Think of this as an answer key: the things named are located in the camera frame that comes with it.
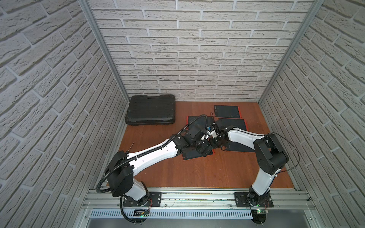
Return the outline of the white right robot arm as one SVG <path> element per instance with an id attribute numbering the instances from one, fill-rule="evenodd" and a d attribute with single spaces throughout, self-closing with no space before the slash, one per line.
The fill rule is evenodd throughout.
<path id="1" fill-rule="evenodd" d="M 259 172 L 249 190 L 247 198 L 258 200 L 270 191 L 270 187 L 289 157 L 274 133 L 256 134 L 234 126 L 223 127 L 212 124 L 214 131 L 210 144 L 214 148 L 223 147 L 229 142 L 240 143 L 255 151 Z"/>

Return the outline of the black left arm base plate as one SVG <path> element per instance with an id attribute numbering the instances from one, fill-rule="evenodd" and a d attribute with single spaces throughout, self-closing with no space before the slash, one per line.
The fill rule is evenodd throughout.
<path id="1" fill-rule="evenodd" d="M 161 192 L 148 192 L 139 200 L 134 200 L 131 196 L 125 196 L 123 199 L 124 207 L 160 207 L 162 199 Z"/>

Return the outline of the red tablet with green scribbles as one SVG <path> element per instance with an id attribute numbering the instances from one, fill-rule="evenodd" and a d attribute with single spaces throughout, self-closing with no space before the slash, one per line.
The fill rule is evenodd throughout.
<path id="1" fill-rule="evenodd" d="M 227 118 L 220 118 L 217 121 L 217 125 L 219 127 L 237 127 L 241 130 L 248 131 L 246 126 L 246 121 L 244 119 L 227 119 Z"/>

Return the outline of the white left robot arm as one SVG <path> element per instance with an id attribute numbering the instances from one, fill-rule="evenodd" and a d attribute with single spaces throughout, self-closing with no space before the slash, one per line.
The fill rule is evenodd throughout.
<path id="1" fill-rule="evenodd" d="M 96 190 L 98 193 L 111 192 L 113 197 L 128 196 L 144 204 L 150 193 L 143 182 L 135 179 L 137 174 L 163 160 L 189 151 L 197 151 L 200 155 L 207 156 L 213 150 L 211 143 L 216 137 L 212 127 L 201 129 L 197 126 L 187 126 L 151 148 L 128 154 L 119 151 L 109 162 Z"/>

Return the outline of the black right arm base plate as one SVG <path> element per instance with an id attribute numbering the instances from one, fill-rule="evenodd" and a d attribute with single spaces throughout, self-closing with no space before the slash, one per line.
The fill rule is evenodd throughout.
<path id="1" fill-rule="evenodd" d="M 263 207 L 272 208 L 273 200 L 271 198 L 270 192 L 267 192 L 261 196 L 257 195 L 255 192 L 235 192 L 234 193 L 236 207 Z"/>

